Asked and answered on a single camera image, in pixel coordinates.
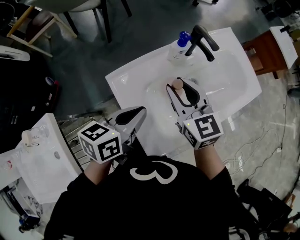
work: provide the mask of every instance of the sink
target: sink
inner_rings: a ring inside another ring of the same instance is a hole
[[[176,77],[193,79],[224,121],[261,93],[255,72],[231,28],[210,32],[220,46],[208,62],[199,48],[184,66],[174,66],[166,57],[169,46],[154,50],[106,76],[120,107],[143,105],[147,118],[137,137],[147,155],[185,150],[189,145],[175,126],[177,113],[166,92]]]

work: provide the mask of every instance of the faucet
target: faucet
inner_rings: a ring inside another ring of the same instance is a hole
[[[201,25],[196,25],[193,28],[191,36],[192,36],[192,40],[191,40],[192,45],[187,50],[185,55],[190,56],[192,54],[193,50],[196,48],[196,46],[198,46],[202,50],[202,52],[204,52],[204,54],[207,58],[207,61],[212,62],[215,59],[215,57],[212,55],[210,50],[203,44],[203,42],[201,42],[201,39],[204,38],[207,41],[207,43],[210,45],[210,47],[213,51],[219,50],[220,47],[212,39],[212,37],[208,34],[207,30]]]

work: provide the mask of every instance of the soap bottle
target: soap bottle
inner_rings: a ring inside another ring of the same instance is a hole
[[[178,63],[185,60],[186,58],[184,58],[184,54],[192,45],[190,42],[191,39],[192,37],[188,32],[182,31],[179,34],[179,39],[170,44],[167,59],[174,63]]]

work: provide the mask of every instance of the blue pump cap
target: blue pump cap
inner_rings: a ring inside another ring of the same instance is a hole
[[[182,31],[179,34],[179,39],[177,41],[177,44],[180,47],[185,47],[187,45],[188,41],[191,39],[192,39],[192,36],[188,32]]]

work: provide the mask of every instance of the white number 3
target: white number 3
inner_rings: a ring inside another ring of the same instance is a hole
[[[172,169],[172,175],[168,179],[164,179],[162,176],[160,176],[158,174],[158,172],[156,172],[156,170],[154,170],[153,173],[150,173],[148,175],[140,175],[140,174],[136,173],[136,170],[137,170],[136,167],[130,169],[130,175],[139,181],[147,181],[152,178],[156,178],[161,184],[169,184],[176,178],[178,170],[174,165],[166,163],[166,162],[161,162],[161,161],[153,161],[153,162],[159,162],[159,163],[163,163],[163,164],[169,166]]]

